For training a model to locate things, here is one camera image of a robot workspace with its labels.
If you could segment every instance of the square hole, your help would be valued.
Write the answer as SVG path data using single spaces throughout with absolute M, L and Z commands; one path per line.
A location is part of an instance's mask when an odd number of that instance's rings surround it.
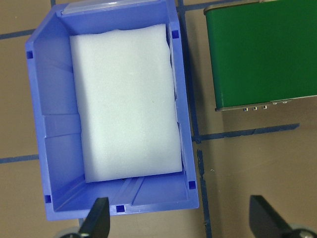
M 115 208 L 116 208 L 117 212 L 124 212 L 125 211 L 124 205 L 119 205 L 119 206 L 116 206 Z
M 178 30 L 172 31 L 172 38 L 173 38 L 173 39 L 179 38 Z
M 29 59 L 33 59 L 33 52 L 32 51 L 27 51 L 26 52 L 26 58 Z
M 50 195 L 45 195 L 44 196 L 44 200 L 45 200 L 45 203 L 51 203 L 52 202 L 52 199 L 51 199 Z
M 195 188 L 196 188 L 196 183 L 195 183 L 195 181 L 189 181 L 189 182 L 188 182 L 188 185 L 189 185 L 189 189 L 195 189 Z

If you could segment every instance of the clear plastic lid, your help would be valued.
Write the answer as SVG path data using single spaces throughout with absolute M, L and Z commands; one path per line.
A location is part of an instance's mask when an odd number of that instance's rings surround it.
M 70 14 L 82 11 L 89 11 L 89 10 L 97 10 L 103 8 L 109 8 L 114 6 L 124 6 L 142 2 L 151 2 L 157 0 L 85 0 L 85 1 L 78 1 L 72 2 L 67 5 L 62 12 L 62 14 Z

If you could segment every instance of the blue plastic bin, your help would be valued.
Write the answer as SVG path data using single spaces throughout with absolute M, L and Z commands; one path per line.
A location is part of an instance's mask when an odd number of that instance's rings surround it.
M 55 5 L 26 42 L 26 56 L 48 220 L 84 218 L 98 197 L 110 214 L 199 206 L 181 36 L 174 0 L 155 0 L 64 14 Z M 175 85 L 183 171 L 85 183 L 69 36 L 166 24 Z

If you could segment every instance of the foam insert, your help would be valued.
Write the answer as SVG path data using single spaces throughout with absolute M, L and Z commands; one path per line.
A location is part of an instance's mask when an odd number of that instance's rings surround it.
M 165 25 L 70 43 L 86 182 L 182 171 Z

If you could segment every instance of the green box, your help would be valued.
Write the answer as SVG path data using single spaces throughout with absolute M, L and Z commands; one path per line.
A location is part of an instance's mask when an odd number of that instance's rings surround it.
M 216 110 L 317 95 L 317 0 L 205 9 Z

